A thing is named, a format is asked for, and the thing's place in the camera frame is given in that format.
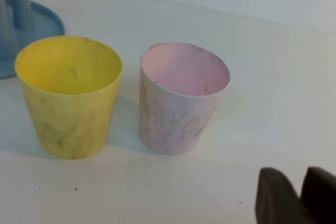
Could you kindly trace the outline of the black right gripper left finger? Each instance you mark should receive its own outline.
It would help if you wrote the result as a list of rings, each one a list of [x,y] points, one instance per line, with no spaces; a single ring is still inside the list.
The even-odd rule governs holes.
[[[259,172],[256,194],[257,223],[315,223],[290,180],[266,167]]]

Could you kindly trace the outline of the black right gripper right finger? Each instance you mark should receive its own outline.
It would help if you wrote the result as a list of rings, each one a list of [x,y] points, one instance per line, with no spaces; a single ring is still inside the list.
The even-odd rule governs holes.
[[[320,167],[309,167],[301,201],[317,223],[335,223],[335,175]]]

